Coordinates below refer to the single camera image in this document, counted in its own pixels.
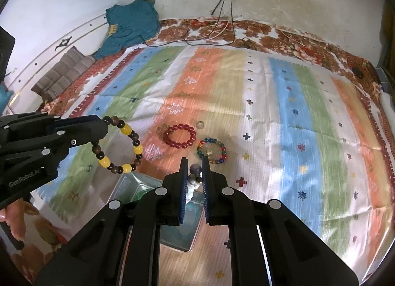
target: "green stripe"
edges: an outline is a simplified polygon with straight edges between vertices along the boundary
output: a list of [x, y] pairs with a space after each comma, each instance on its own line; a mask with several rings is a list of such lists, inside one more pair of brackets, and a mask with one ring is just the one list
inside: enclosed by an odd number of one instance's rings
[[[153, 55], [147, 64], [145, 64], [143, 68], [136, 73], [125, 89], [116, 97], [113, 97], [113, 101], [106, 110], [105, 115], [120, 116], [124, 120], [131, 119], [137, 107], [142, 103], [144, 93], [151, 86], [157, 83], [158, 80], [160, 80], [164, 72], [169, 68], [171, 63], [183, 49], [184, 46], [165, 47]], [[129, 102], [131, 97], [138, 97], [140, 100], [131, 104]], [[118, 133], [119, 129], [116, 127], [109, 127], [109, 131], [106, 136], [107, 140], [100, 143], [104, 151]], [[50, 202], [52, 209], [64, 221], [67, 221], [67, 215], [74, 214], [78, 211], [77, 203], [75, 201], [71, 201], [68, 198], [68, 195], [70, 193], [78, 193], [79, 197], [81, 197], [85, 194], [91, 180], [91, 175], [88, 175], [85, 170], [87, 166], [92, 164], [93, 168], [90, 172], [94, 173], [99, 166], [91, 148], [92, 146], [90, 144], [86, 144], [78, 148], [78, 152], [68, 169], [67, 177], [61, 182], [56, 195]]]
[[323, 199], [321, 237], [337, 255], [342, 256], [347, 249], [350, 237], [350, 219], [344, 218], [348, 213], [350, 200], [343, 149], [314, 76], [308, 67], [299, 64], [292, 65], [310, 110], [313, 131], [316, 133], [321, 154]]

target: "red beaded bracelet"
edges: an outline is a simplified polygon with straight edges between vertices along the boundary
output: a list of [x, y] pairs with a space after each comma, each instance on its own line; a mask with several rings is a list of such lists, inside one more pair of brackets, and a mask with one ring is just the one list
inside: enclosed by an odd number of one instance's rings
[[[169, 134], [171, 134], [174, 131], [177, 130], [187, 130], [191, 134], [189, 140], [187, 142], [175, 142], [169, 138]], [[194, 142], [196, 141], [196, 131], [194, 130], [193, 127], [190, 127], [188, 124], [175, 124], [172, 127], [168, 127], [165, 133], [163, 134], [163, 140], [165, 141], [165, 144], [168, 146], [171, 146], [172, 148], [183, 148], [186, 149], [189, 146], [192, 146]]]

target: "yellow bead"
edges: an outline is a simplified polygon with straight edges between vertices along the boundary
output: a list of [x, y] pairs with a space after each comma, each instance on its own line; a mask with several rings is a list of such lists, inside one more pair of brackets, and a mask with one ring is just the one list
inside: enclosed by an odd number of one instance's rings
[[132, 172], [132, 166], [131, 165], [129, 165], [129, 164], [123, 164], [122, 165], [122, 168], [124, 169], [124, 173], [129, 173], [129, 172]]
[[132, 128], [130, 127], [130, 125], [125, 124], [125, 126], [121, 129], [121, 132], [122, 132], [124, 135], [129, 135], [129, 134], [132, 133]]
[[108, 166], [110, 166], [110, 159], [107, 156], [104, 156], [103, 159], [99, 160], [99, 164], [103, 167], [103, 168], [107, 168]]
[[143, 153], [143, 146], [139, 145], [137, 147], [134, 147], [134, 153], [135, 154], [142, 154]]

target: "yellow and black beaded bracelet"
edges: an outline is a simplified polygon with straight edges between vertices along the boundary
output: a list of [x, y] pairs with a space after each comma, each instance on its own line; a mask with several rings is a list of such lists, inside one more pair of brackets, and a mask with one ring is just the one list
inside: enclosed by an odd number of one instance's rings
[[132, 164], [123, 164], [122, 166], [115, 166], [111, 160], [104, 154], [99, 146], [99, 143], [96, 141], [92, 143], [92, 152], [96, 154], [96, 158], [99, 160], [99, 164], [103, 168], [107, 168], [112, 173], [130, 173], [136, 170], [136, 167], [141, 163], [140, 159], [143, 157], [143, 146], [140, 144], [139, 135], [133, 131], [130, 125], [126, 124], [124, 120], [118, 118], [117, 116], [113, 116], [110, 118], [109, 116], [105, 116], [103, 121], [107, 125], [116, 126], [121, 130], [124, 135], [127, 135], [132, 139], [134, 153], [136, 154], [136, 159]]

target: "multicolored beaded bracelet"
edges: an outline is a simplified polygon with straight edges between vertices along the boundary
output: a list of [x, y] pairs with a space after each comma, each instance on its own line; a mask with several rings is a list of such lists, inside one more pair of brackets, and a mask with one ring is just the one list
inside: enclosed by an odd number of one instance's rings
[[[201, 149], [202, 149], [203, 145], [205, 143], [207, 143], [207, 142], [209, 142], [209, 143], [216, 143], [221, 148], [221, 158], [216, 159], [216, 160], [209, 159], [209, 162], [210, 163], [215, 163], [215, 164], [224, 163], [225, 160], [226, 160], [226, 148], [225, 148], [225, 145], [221, 141], [218, 141], [217, 139], [213, 139], [213, 138], [206, 138], [204, 140], [200, 140], [199, 145], [196, 148], [197, 155], [199, 156], [199, 158], [203, 159], [204, 153], [202, 152]], [[210, 157], [213, 154], [213, 152], [211, 150], [206, 150], [206, 154], [207, 154], [208, 157]]]
[[96, 141], [92, 143], [92, 152], [96, 154], [96, 158], [99, 160], [99, 164], [103, 168], [107, 168], [112, 173], [130, 173], [136, 170], [136, 166], [138, 166], [141, 161], [140, 159], [143, 157], [143, 146], [140, 144], [139, 135], [133, 131], [130, 125], [126, 124], [124, 120], [118, 118], [117, 116], [113, 116], [110, 118], [109, 116], [105, 116], [103, 121], [107, 125], [116, 126], [121, 130], [124, 135], [127, 135], [129, 138], [133, 140], [134, 153], [136, 154], [136, 160], [132, 164], [123, 164], [122, 166], [115, 166], [111, 160], [105, 156], [104, 152], [101, 150], [99, 143]]
[[[175, 142], [169, 138], [169, 134], [171, 134], [174, 131], [177, 130], [187, 130], [191, 134], [189, 137], [189, 140], [187, 142]], [[167, 130], [163, 134], [163, 140], [165, 141], [165, 144], [168, 146], [171, 146], [172, 148], [183, 148], [186, 149], [189, 146], [192, 146], [194, 142], [196, 141], [196, 131], [194, 130], [193, 127], [190, 127], [188, 124], [175, 124], [172, 127], [168, 127]]]

